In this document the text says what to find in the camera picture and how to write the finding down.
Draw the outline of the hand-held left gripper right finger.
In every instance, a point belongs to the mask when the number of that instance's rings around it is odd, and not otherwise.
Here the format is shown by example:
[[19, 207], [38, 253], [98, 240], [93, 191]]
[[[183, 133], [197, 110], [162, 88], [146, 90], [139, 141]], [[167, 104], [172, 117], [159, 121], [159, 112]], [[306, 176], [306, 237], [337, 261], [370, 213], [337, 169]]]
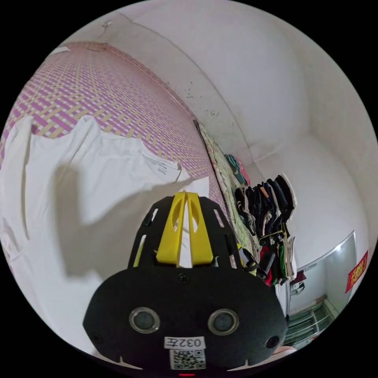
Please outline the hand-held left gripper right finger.
[[213, 253], [198, 194], [188, 192], [187, 204], [191, 262], [193, 265], [211, 264], [213, 261]]

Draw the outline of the person's left hand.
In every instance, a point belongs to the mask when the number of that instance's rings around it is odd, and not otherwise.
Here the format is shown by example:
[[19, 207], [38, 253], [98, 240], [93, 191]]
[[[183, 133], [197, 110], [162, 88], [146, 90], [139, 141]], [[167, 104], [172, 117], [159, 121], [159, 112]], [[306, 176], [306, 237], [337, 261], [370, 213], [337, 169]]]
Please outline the person's left hand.
[[292, 346], [280, 346], [275, 350], [271, 357], [273, 360], [277, 360], [286, 357], [296, 351], [297, 349]]

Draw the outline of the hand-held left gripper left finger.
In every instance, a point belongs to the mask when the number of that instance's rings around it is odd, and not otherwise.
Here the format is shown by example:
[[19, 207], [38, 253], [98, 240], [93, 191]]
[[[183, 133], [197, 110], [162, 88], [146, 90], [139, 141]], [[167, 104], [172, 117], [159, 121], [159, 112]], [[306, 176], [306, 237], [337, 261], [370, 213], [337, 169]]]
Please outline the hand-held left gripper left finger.
[[186, 194], [184, 192], [178, 192], [173, 196], [167, 221], [156, 252], [158, 263], [180, 262], [185, 204]]

